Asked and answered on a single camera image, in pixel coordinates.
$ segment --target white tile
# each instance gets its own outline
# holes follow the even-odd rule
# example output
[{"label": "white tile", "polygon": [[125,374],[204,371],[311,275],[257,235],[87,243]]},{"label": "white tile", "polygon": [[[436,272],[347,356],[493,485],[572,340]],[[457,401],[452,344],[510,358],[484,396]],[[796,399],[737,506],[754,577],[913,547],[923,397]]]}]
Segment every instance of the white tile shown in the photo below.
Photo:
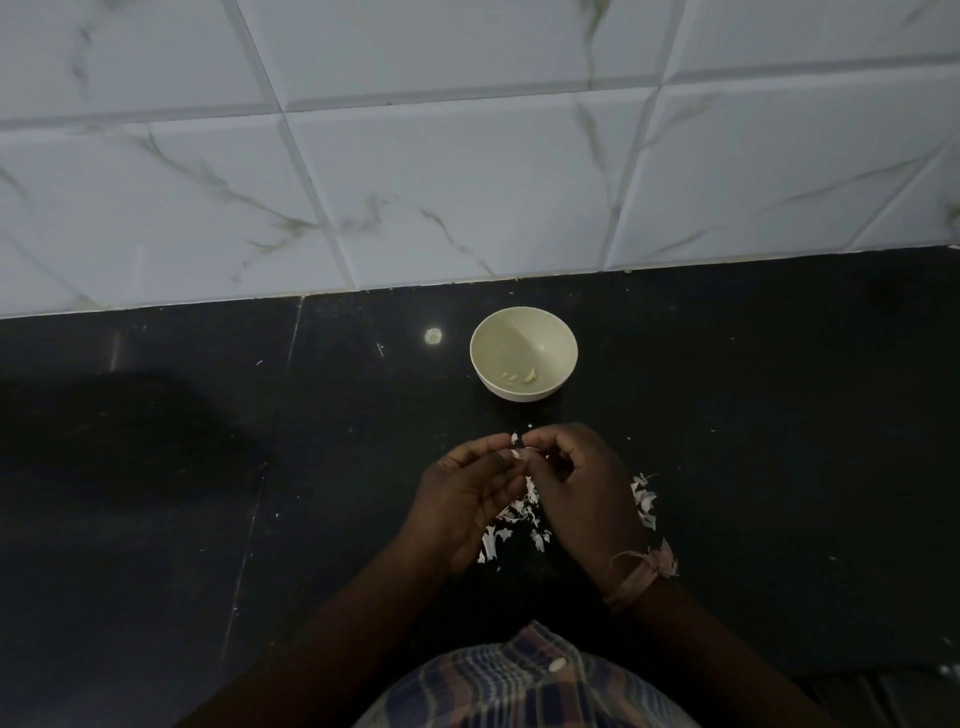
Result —
[{"label": "white tile", "polygon": [[254,116],[0,134],[0,247],[102,306],[343,288],[279,130]]},{"label": "white tile", "polygon": [[678,70],[960,53],[952,0],[690,0]]},{"label": "white tile", "polygon": [[218,0],[5,0],[0,119],[266,108]]},{"label": "white tile", "polygon": [[844,248],[960,120],[960,67],[665,88],[611,267]]},{"label": "white tile", "polygon": [[[0,202],[0,216],[6,208]],[[0,317],[87,308],[83,303],[68,285],[38,268],[29,252],[24,255],[16,241],[0,230]]]},{"label": "white tile", "polygon": [[380,286],[594,268],[649,96],[289,118],[356,276]]},{"label": "white tile", "polygon": [[960,243],[960,143],[942,154],[886,207],[856,248]]},{"label": "white tile", "polygon": [[243,3],[276,64],[275,83],[300,109],[307,100],[582,84],[590,56],[597,81],[648,77],[673,6],[671,0]]}]

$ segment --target white bowl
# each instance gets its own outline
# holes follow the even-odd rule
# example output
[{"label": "white bowl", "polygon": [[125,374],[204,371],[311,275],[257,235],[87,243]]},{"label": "white bowl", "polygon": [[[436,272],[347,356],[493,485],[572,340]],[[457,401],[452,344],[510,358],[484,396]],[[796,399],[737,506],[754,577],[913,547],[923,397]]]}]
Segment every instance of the white bowl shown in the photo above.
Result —
[{"label": "white bowl", "polygon": [[470,361],[480,380],[498,397],[542,400],[573,374],[577,338],[569,326],[542,308],[503,308],[473,332]]}]

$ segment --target left hand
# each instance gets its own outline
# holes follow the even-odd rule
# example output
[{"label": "left hand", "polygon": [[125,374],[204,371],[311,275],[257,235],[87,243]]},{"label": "left hand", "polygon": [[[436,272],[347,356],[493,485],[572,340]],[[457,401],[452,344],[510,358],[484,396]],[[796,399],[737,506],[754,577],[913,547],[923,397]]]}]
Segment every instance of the left hand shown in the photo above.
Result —
[{"label": "left hand", "polygon": [[474,561],[484,530],[526,490],[526,462],[501,433],[454,448],[420,478],[399,539],[418,558],[437,559],[445,574]]}]

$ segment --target person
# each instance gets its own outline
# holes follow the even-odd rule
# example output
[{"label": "person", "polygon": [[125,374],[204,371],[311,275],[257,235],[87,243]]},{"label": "person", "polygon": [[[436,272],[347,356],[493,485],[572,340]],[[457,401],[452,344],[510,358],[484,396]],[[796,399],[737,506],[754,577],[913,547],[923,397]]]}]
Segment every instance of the person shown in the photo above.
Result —
[{"label": "person", "polygon": [[506,642],[435,656],[370,704],[371,687],[418,617],[477,560],[487,526],[526,493],[528,474],[552,532],[594,585],[592,597],[601,605],[605,597],[646,634],[686,692],[699,696],[701,724],[837,726],[667,578],[668,548],[643,526],[625,467],[595,432],[552,425],[522,441],[514,450],[510,435],[490,435],[427,468],[386,548],[294,641],[180,726],[342,725],[365,708],[358,726],[698,725],[646,680],[536,621]]}]

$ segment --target hand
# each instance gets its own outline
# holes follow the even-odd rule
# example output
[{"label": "hand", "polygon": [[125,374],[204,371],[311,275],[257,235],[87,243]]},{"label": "hand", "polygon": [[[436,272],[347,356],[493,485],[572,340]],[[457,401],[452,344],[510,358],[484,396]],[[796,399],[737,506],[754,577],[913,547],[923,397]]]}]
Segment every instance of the hand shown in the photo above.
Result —
[{"label": "hand", "polygon": [[[637,559],[613,557],[644,553],[659,541],[640,521],[626,468],[585,425],[540,427],[523,435],[523,444],[528,449],[522,457],[557,538],[600,591],[612,593],[637,566]],[[558,467],[558,456],[569,460],[572,473],[558,475],[542,456],[550,452]]]},{"label": "hand", "polygon": [[445,574],[476,559],[487,526],[526,491],[526,463],[502,433],[463,443],[423,472],[399,539]]}]

